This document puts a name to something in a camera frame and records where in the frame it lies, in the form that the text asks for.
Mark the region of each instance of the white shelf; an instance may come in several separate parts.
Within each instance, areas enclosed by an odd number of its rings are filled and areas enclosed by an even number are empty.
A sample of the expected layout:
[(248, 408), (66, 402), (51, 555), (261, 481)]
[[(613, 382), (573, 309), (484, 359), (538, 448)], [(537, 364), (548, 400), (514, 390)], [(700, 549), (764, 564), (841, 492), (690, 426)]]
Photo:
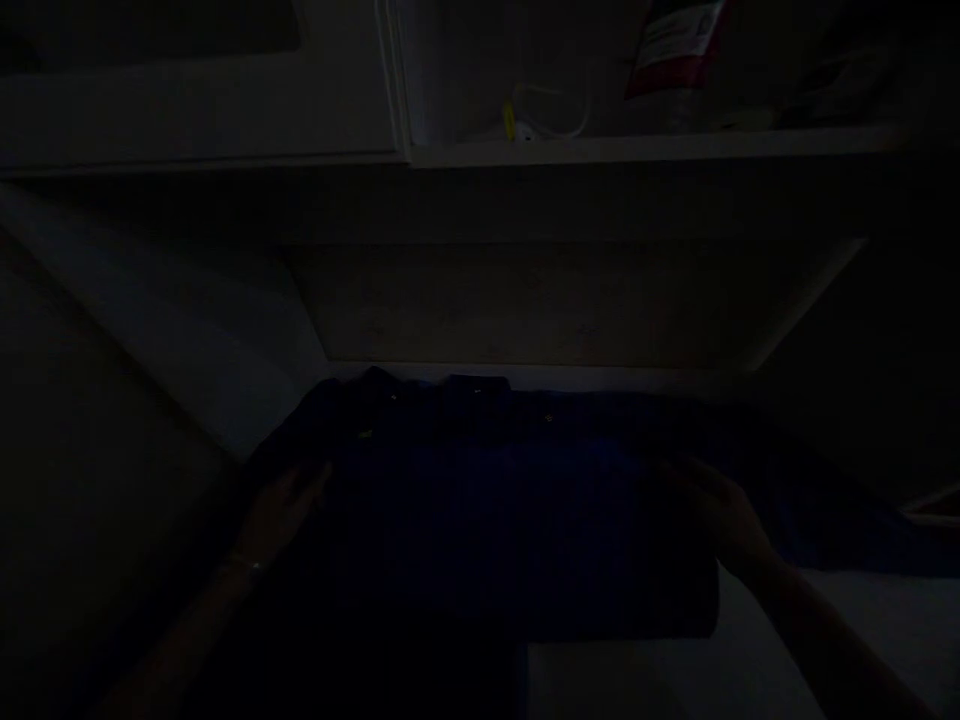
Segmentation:
[(903, 140), (900, 128), (879, 125), (528, 143), (496, 141), (414, 146), (410, 148), (410, 164), (415, 168), (466, 168), (860, 155), (894, 150)]

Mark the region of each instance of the bracelet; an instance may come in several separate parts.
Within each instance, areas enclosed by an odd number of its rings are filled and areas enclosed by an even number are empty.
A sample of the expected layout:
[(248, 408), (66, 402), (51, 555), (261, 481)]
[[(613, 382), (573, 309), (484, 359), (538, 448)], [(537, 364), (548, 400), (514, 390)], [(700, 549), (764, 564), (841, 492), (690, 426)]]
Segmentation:
[(227, 557), (227, 561), (240, 563), (241, 565), (246, 567), (248, 570), (250, 570), (250, 572), (254, 575), (259, 575), (261, 572), (263, 572), (263, 566), (260, 565), (260, 563), (250, 562), (245, 557), (243, 557), (243, 555), (240, 555), (238, 553), (230, 553), (230, 555)]

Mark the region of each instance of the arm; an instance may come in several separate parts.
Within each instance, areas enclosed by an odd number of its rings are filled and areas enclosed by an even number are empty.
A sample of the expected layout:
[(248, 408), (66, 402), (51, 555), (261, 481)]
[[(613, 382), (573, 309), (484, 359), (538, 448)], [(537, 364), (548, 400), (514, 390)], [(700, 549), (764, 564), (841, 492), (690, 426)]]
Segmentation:
[(250, 592), (254, 574), (265, 570), (293, 539), (330, 476), (319, 478), (297, 496), (295, 469), (257, 496), (234, 551), (190, 606), (147, 656), (94, 710), (96, 718), (169, 718), (217, 644), (234, 610)]
[(756, 597), (827, 718), (936, 717), (780, 558), (739, 485), (696, 460), (661, 472), (689, 501), (723, 566)]

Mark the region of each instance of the hand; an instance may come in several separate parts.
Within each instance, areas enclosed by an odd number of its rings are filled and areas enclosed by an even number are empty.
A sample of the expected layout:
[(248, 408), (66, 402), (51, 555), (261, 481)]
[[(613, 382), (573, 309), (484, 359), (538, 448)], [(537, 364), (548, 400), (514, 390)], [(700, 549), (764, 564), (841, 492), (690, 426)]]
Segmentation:
[(746, 493), (730, 478), (692, 458), (665, 462), (660, 474), (686, 498), (723, 566), (745, 584), (784, 565)]
[(244, 561), (264, 568), (273, 562), (297, 534), (311, 504), (323, 494), (332, 467), (330, 463), (324, 465), (317, 477), (294, 494), (302, 472), (302, 467), (294, 468), (263, 488), (253, 501), (234, 547), (234, 553)]

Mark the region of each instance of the wrist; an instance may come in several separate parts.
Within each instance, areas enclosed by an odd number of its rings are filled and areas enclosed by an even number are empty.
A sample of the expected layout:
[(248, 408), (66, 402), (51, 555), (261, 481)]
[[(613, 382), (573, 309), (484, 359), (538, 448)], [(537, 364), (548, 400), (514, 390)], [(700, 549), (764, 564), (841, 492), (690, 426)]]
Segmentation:
[(221, 584), (245, 589), (257, 580), (263, 570), (262, 563), (250, 562), (243, 555), (231, 552), (220, 562), (217, 577)]
[(779, 555), (764, 559), (740, 574), (740, 580), (758, 600), (793, 587), (799, 575), (796, 568)]

